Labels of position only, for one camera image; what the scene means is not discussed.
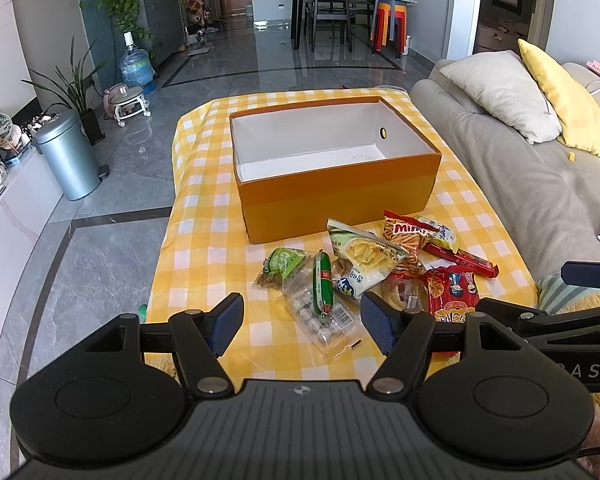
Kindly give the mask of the potato chips bag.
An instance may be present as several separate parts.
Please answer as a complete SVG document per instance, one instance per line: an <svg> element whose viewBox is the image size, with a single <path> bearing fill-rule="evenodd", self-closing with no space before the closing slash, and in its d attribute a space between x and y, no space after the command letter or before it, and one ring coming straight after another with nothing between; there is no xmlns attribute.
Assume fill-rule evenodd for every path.
<svg viewBox="0 0 600 480"><path fill-rule="evenodd" d="M408 258L403 247L343 222L329 219L327 231L336 257L332 284L355 302Z"/></svg>

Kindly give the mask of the long red wafer bar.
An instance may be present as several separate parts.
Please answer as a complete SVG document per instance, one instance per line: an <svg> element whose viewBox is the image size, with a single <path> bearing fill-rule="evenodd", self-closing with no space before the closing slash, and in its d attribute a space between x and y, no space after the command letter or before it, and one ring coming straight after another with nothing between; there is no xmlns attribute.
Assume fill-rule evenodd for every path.
<svg viewBox="0 0 600 480"><path fill-rule="evenodd" d="M500 269L496 264L490 263L490 261L475 256L470 252L465 252L463 249L453 252L451 249L428 243L425 245L424 251L428 252L429 255L452 262L456 266L461 266L463 269L474 272L483 278L496 278L500 274Z"/></svg>

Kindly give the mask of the red cartoon snack bag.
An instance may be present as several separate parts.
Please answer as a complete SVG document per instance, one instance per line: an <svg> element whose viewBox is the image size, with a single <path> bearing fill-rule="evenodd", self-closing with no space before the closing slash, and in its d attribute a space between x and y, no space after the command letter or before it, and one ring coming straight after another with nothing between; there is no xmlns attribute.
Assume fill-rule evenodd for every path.
<svg viewBox="0 0 600 480"><path fill-rule="evenodd" d="M437 322L464 323L479 301L475 274L462 266L430 269L420 277L427 291L427 311Z"/></svg>

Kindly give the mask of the grey sofa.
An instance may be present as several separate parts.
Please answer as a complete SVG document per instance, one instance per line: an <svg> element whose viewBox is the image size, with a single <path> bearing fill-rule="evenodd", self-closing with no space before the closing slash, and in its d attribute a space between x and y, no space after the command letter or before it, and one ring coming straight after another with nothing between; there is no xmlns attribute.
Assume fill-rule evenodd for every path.
<svg viewBox="0 0 600 480"><path fill-rule="evenodd" d="M600 261L600 158L557 140L529 144L442 74L410 97L474 177L534 278L570 260Z"/></svg>

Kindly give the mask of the white low tv cabinet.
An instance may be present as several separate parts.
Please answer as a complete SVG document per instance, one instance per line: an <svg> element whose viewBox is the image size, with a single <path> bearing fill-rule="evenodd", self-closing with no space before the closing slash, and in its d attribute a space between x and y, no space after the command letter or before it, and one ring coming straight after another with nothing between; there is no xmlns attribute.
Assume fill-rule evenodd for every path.
<svg viewBox="0 0 600 480"><path fill-rule="evenodd" d="M20 276L62 195L43 155L31 150L9 169L0 196L0 336Z"/></svg>

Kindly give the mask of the yellow cushion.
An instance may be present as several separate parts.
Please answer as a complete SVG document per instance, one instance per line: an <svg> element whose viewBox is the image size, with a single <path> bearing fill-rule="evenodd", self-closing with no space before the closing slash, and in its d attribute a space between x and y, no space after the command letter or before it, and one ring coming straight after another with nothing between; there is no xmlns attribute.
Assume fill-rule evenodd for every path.
<svg viewBox="0 0 600 480"><path fill-rule="evenodd" d="M562 125L562 144L600 158L600 107L582 84L551 56L519 39L524 65L554 108Z"/></svg>

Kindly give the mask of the orange cardboard box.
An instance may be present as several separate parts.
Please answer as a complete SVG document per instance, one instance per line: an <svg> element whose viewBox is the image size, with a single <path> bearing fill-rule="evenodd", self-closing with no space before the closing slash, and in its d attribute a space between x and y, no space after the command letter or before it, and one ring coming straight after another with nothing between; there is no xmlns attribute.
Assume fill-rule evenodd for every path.
<svg viewBox="0 0 600 480"><path fill-rule="evenodd" d="M383 96L345 96L230 114L248 240L264 244L425 209L442 154Z"/></svg>

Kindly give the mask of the blue water jug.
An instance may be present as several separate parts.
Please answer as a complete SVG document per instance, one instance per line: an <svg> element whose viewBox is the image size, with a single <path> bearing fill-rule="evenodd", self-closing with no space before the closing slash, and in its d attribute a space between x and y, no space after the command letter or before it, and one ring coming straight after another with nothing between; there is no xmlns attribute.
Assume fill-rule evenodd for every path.
<svg viewBox="0 0 600 480"><path fill-rule="evenodd" d="M154 91L155 70L146 50L137 47L132 32L124 34L125 54L119 66L123 82L129 87L140 87L145 94Z"/></svg>

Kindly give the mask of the small white wheeled stool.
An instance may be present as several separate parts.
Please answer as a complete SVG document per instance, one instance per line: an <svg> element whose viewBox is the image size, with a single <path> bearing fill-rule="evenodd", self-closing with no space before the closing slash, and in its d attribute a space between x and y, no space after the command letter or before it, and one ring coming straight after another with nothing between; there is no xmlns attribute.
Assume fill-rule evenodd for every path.
<svg viewBox="0 0 600 480"><path fill-rule="evenodd" d="M124 128L126 121L137 115L151 116L149 101L144 95L142 86L128 86L117 84L104 93L105 112L120 128Z"/></svg>

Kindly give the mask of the clear small snack packet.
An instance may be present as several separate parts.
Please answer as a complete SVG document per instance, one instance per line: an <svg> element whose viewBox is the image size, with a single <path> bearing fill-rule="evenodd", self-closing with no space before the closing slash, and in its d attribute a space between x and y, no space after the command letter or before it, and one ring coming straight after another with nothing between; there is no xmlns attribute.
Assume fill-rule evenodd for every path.
<svg viewBox="0 0 600 480"><path fill-rule="evenodd" d="M396 310L410 313L428 311L428 290L419 278L391 273L380 283L380 296Z"/></svg>

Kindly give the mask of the potted long-leaf plant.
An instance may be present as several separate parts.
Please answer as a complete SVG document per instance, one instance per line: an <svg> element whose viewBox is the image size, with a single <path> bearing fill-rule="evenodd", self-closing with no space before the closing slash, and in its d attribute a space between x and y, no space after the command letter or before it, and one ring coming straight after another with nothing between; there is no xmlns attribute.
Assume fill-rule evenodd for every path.
<svg viewBox="0 0 600 480"><path fill-rule="evenodd" d="M74 38L70 42L70 74L65 75L59 66L55 67L56 78L44 75L38 70L30 68L29 73L37 76L38 79L43 79L43 82L37 80L23 79L25 84L30 84L31 87L46 91L56 96L57 101L54 105L62 105L71 108L78 114L79 120L84 131L84 134L91 145L100 142L105 135L99 127L98 119L95 111L90 104L87 103L87 92L94 87L94 76L104 68L108 63L108 58L105 61L97 63L93 68L88 70L85 66L87 59L91 55L91 50L96 44L94 40L81 56L76 56L74 50Z"/></svg>

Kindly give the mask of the yellow white snack packet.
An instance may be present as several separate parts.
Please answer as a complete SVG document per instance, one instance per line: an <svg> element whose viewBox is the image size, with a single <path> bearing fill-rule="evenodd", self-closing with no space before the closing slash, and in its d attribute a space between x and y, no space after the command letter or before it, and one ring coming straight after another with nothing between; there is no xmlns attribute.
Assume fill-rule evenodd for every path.
<svg viewBox="0 0 600 480"><path fill-rule="evenodd" d="M449 250L456 254L460 249L460 243L458 242L457 236L453 230L440 224L437 221L430 220L425 217L418 217L417 220L428 226L429 233L427 234L431 244L434 244L443 249Z"/></svg>

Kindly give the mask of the beige cushion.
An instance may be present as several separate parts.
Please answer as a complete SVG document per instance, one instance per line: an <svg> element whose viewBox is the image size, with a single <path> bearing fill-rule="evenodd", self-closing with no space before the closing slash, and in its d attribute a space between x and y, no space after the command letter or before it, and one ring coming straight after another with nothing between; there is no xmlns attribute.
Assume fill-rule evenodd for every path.
<svg viewBox="0 0 600 480"><path fill-rule="evenodd" d="M477 53L442 67L440 73L529 144L562 134L554 107L513 51Z"/></svg>

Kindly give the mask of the green raisin snack bag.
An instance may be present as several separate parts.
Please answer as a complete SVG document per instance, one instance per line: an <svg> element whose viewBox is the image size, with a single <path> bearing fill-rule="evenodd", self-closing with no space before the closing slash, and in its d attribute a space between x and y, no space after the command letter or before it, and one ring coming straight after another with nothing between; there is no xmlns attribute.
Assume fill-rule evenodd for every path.
<svg viewBox="0 0 600 480"><path fill-rule="evenodd" d="M306 265L309 256L302 249L275 248L263 260L256 284L263 288L283 290Z"/></svg>

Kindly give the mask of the stacked red orange stools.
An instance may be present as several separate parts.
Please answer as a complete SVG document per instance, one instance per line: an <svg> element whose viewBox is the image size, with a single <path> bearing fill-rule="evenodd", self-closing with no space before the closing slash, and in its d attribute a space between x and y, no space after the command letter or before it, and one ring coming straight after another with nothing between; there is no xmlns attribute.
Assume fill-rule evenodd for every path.
<svg viewBox="0 0 600 480"><path fill-rule="evenodd" d="M370 43L375 52L380 52L389 42L396 56L408 55L411 36L407 32L408 5L396 0L375 0Z"/></svg>

